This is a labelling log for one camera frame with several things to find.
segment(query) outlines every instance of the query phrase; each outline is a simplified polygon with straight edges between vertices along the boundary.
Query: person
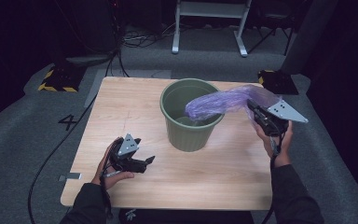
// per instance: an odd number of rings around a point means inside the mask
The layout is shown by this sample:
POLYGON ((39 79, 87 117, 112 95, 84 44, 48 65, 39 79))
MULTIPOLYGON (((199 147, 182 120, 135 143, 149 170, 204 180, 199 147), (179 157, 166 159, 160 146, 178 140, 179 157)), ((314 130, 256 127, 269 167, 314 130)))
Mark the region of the person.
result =
MULTIPOLYGON (((321 210, 317 202, 308 194, 302 184, 289 157, 289 147, 293 138, 293 124, 289 126, 282 140, 281 152, 274 158, 270 137, 266 136, 260 126, 255 125, 257 135, 264 143, 264 148, 271 164, 272 208, 278 223, 324 223, 321 210)), ((61 223, 106 223, 106 213, 103 204, 103 193, 100 188, 100 173, 109 152, 109 146, 103 159, 98 165, 97 172, 90 183, 85 184, 76 196, 73 209, 67 213, 61 223)), ((108 173, 114 172, 110 167, 108 173)), ((130 172, 122 172, 105 179, 106 189, 112 188, 118 181, 134 178, 130 172)))

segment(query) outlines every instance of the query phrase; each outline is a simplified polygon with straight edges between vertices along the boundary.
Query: purple plastic bag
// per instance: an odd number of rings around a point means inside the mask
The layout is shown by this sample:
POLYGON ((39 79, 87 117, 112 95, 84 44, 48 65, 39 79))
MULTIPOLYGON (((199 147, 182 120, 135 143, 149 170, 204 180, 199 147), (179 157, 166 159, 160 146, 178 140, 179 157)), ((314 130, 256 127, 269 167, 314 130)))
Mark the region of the purple plastic bag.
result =
POLYGON ((236 112, 244 107, 249 119, 254 121, 253 112, 247 106, 248 99, 253 100, 258 105, 270 107, 277 104, 281 98, 264 88, 245 85, 194 99, 186 105, 185 112, 192 120, 205 120, 213 115, 236 112))

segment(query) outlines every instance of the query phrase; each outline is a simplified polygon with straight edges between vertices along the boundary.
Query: white stand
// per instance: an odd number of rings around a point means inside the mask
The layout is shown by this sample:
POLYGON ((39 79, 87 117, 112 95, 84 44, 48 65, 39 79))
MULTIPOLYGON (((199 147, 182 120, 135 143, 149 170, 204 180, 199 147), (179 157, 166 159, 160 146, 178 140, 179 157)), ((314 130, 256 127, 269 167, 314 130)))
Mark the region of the white stand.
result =
POLYGON ((175 34, 173 37, 172 53, 179 52, 180 38, 180 16, 200 16, 200 17, 221 17, 241 19, 240 29, 234 32, 238 48, 242 57, 248 56, 245 46, 242 42, 243 26, 248 17, 249 8, 252 0, 246 0, 245 4, 224 4, 224 3, 203 3, 203 2, 186 2, 177 0, 175 16, 175 34))

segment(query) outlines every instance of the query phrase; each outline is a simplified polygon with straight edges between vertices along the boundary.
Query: person's left hand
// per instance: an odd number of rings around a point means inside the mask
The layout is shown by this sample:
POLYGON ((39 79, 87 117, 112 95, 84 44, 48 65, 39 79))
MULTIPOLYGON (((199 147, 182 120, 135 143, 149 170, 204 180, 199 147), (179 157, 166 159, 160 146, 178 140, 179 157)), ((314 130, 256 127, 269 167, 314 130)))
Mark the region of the person's left hand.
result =
MULTIPOLYGON (((97 169, 97 172, 95 173, 95 176, 94 178, 92 178, 91 180, 91 183, 93 184, 96 184, 96 185, 101 185, 101 182, 100 182, 100 174, 101 172, 103 171, 103 165, 104 165, 104 162, 106 160, 106 157, 107 155, 109 154, 109 150, 110 150, 110 147, 113 145, 110 144, 110 146, 106 149, 105 153, 104 153, 104 156, 103 156, 103 159, 100 161, 100 164, 98 165, 98 169, 97 169)), ((107 174, 111 174, 115 171, 115 169, 110 166, 109 168, 107 168, 107 174)), ((129 179, 129 178, 134 178, 135 175, 134 173, 132 172, 121 172, 121 173, 118 173, 116 175, 113 175, 113 176, 110 176, 110 177, 106 177, 105 178, 105 186, 106 186, 106 189, 110 189, 112 188, 118 181, 120 180, 123 180, 123 179, 129 179)))

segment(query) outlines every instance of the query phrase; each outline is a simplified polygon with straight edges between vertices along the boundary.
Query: green bucket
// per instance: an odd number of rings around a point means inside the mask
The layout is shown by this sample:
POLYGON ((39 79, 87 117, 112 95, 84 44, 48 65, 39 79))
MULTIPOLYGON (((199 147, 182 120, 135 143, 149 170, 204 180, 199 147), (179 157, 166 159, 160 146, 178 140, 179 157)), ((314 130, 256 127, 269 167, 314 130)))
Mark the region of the green bucket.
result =
POLYGON ((159 106, 167 124, 168 138, 179 150, 192 152, 203 148, 214 126, 224 115, 192 121, 185 115, 186 105, 203 95, 219 91, 214 85, 195 78, 174 81, 161 94, 159 106))

